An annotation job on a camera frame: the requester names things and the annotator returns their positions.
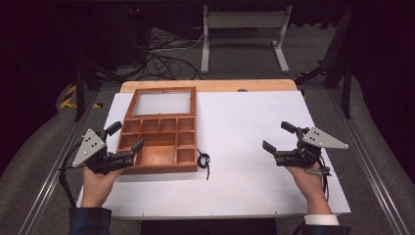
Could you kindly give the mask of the black equipment tower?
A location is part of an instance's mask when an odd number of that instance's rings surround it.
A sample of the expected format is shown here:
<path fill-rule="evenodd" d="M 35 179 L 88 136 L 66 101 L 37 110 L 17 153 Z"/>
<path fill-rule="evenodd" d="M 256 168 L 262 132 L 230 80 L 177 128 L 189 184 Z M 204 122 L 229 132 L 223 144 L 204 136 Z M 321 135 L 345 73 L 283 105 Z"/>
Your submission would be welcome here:
<path fill-rule="evenodd" d="M 148 24 L 146 12 L 140 6 L 127 5 L 126 11 L 132 24 L 134 40 L 137 44 L 137 47 L 134 50 L 135 58 L 133 67 L 139 68 L 142 67 L 147 60 L 147 54 L 151 44 L 152 28 Z"/>

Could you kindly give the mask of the white table sheet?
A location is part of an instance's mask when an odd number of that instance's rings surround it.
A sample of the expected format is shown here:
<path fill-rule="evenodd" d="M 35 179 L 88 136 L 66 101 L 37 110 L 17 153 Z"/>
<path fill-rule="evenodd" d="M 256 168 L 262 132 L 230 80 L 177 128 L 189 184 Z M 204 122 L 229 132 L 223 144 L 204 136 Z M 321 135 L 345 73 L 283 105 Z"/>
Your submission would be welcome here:
<path fill-rule="evenodd" d="M 105 206 L 122 219 L 274 217 L 304 214 L 306 202 L 290 173 L 263 150 L 297 145 L 282 121 L 314 122 L 298 91 L 200 92 L 197 143 L 208 169 L 123 175 Z"/>

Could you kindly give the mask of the wooden compartment box with lid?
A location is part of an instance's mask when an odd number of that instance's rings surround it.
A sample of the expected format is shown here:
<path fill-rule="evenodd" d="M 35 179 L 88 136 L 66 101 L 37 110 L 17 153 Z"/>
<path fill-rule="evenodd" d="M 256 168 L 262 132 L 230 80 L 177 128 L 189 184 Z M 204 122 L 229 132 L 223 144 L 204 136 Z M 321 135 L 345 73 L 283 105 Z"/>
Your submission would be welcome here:
<path fill-rule="evenodd" d="M 143 142 L 126 174 L 195 172 L 196 89 L 137 89 L 124 116 L 116 150 L 127 153 Z"/>

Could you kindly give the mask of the black tripod stand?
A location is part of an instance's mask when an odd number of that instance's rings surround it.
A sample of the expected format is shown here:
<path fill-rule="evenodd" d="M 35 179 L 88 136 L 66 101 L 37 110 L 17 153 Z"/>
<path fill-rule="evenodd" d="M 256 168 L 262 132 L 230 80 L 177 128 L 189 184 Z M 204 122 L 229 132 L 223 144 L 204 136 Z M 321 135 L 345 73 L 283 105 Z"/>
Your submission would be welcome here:
<path fill-rule="evenodd" d="M 76 121 L 80 121 L 86 113 L 85 86 L 92 91 L 101 87 L 96 72 L 100 72 L 110 80 L 123 83 L 125 78 L 107 70 L 97 63 L 88 53 L 89 33 L 72 9 L 67 9 L 66 20 L 69 25 L 69 35 L 66 40 L 69 44 L 69 55 L 74 65 L 74 84 L 76 86 Z"/>

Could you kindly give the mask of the person's right hand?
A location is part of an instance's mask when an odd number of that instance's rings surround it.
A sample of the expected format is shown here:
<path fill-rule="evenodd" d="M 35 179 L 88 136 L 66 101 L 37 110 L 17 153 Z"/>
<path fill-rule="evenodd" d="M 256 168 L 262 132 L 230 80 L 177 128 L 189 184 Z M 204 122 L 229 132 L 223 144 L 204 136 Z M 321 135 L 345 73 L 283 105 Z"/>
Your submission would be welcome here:
<path fill-rule="evenodd" d="M 296 185 L 307 199 L 325 198 L 320 175 L 306 172 L 303 168 L 287 166 Z"/>

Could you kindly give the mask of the yellow black hazard tape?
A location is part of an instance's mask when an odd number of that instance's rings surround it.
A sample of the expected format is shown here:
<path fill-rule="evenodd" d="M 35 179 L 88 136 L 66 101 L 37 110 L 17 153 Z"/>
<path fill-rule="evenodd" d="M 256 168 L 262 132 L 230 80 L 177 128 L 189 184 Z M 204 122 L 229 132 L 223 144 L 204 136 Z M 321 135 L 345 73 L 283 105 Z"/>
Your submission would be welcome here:
<path fill-rule="evenodd" d="M 68 90 L 64 101 L 61 103 L 60 105 L 60 109 L 64 109 L 64 108 L 69 108 L 69 109 L 77 109 L 77 104 L 72 103 L 70 101 L 72 95 L 75 93 L 76 91 L 76 85 L 72 85 L 70 87 L 70 89 Z M 103 103 L 94 103 L 92 106 L 93 109 L 101 109 L 103 108 Z"/>

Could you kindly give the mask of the aluminium floor rail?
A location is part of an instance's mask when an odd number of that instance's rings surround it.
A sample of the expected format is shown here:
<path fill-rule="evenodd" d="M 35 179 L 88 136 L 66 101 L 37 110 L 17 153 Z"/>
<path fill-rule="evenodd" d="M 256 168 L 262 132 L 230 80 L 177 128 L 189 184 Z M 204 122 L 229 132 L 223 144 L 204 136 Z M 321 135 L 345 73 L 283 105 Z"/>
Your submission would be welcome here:
<path fill-rule="evenodd" d="M 343 108 L 340 96 L 335 90 L 329 89 L 327 91 L 330 100 L 337 110 L 346 131 L 351 138 L 351 143 L 357 151 L 357 159 L 366 175 L 366 178 L 371 185 L 372 190 L 379 202 L 382 211 L 384 212 L 388 223 L 394 235 L 410 235 L 410 231 L 406 226 L 401 214 L 399 213 L 391 194 L 380 177 L 379 172 L 375 169 L 373 162 L 370 160 L 369 153 L 364 147 L 363 142 L 350 118 L 347 118 Z"/>
<path fill-rule="evenodd" d="M 45 211 L 45 208 L 56 188 L 59 181 L 59 168 L 65 160 L 65 157 L 69 153 L 69 149 L 74 145 L 77 137 L 79 137 L 79 131 L 81 129 L 84 120 L 90 113 L 93 103 L 96 101 L 98 91 L 90 91 L 84 101 L 84 111 L 80 117 L 75 121 L 70 129 L 69 135 L 62 146 L 59 155 L 55 158 L 55 162 L 52 168 L 49 170 L 47 178 L 43 182 L 37 197 L 27 214 L 25 221 L 18 233 L 18 235 L 32 235 L 36 228 L 38 221 Z"/>

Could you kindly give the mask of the person's left hand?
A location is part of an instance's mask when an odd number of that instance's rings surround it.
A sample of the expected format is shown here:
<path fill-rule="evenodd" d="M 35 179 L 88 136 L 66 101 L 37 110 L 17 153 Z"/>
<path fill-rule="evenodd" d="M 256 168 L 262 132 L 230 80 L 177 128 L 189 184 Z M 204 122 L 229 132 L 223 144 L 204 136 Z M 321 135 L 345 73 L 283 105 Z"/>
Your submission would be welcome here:
<path fill-rule="evenodd" d="M 83 169 L 84 195 L 87 198 L 106 198 L 110 195 L 113 185 L 122 173 L 122 169 L 107 174 L 94 173 L 89 167 Z"/>

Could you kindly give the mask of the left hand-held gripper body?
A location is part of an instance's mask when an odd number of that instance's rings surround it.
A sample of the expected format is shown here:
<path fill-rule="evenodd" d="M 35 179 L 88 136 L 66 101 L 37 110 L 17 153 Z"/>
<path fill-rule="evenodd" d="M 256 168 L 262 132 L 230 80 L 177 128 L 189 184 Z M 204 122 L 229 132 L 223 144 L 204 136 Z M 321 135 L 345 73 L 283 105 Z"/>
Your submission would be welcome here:
<path fill-rule="evenodd" d="M 94 173 L 108 174 L 134 165 L 136 156 L 134 152 L 111 153 L 104 138 L 105 136 L 101 137 L 94 130 L 88 129 L 82 137 L 71 166 L 87 166 Z"/>

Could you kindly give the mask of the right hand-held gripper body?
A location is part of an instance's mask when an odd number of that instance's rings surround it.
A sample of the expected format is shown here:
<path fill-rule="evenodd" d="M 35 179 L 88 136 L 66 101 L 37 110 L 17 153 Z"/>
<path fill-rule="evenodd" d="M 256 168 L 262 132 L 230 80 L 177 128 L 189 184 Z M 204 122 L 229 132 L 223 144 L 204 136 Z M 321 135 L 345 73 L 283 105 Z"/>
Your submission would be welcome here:
<path fill-rule="evenodd" d="M 347 149 L 344 143 L 317 127 L 300 128 L 293 133 L 298 138 L 297 147 L 292 151 L 277 151 L 273 156 L 278 166 L 311 168 L 321 157 L 323 148 Z"/>

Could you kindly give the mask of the white metal stand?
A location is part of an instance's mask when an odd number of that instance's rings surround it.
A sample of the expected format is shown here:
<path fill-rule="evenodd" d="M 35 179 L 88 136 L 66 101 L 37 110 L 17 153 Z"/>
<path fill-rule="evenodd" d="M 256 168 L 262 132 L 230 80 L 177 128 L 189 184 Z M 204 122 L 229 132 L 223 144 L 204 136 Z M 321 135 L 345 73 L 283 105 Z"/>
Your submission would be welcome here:
<path fill-rule="evenodd" d="M 204 6 L 203 49 L 201 73 L 209 68 L 209 31 L 218 28 L 278 28 L 279 35 L 272 42 L 280 70 L 287 74 L 290 69 L 285 59 L 282 44 L 292 14 L 292 6 L 284 10 L 268 12 L 214 12 Z"/>

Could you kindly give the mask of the black angled stand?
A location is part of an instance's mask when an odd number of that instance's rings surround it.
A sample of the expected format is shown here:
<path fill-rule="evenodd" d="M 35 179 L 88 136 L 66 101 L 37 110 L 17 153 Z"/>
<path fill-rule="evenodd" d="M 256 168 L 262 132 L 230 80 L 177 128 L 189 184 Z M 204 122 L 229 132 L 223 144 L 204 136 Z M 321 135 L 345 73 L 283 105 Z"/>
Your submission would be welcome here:
<path fill-rule="evenodd" d="M 323 82 L 325 88 L 336 88 L 340 81 L 343 82 L 342 111 L 347 119 L 350 119 L 349 103 L 351 90 L 351 65 L 346 53 L 346 35 L 352 16 L 353 8 L 347 7 L 339 25 L 335 31 L 324 59 L 319 66 L 309 72 L 301 72 L 295 81 L 296 85 L 304 84 L 318 74 L 326 74 Z"/>

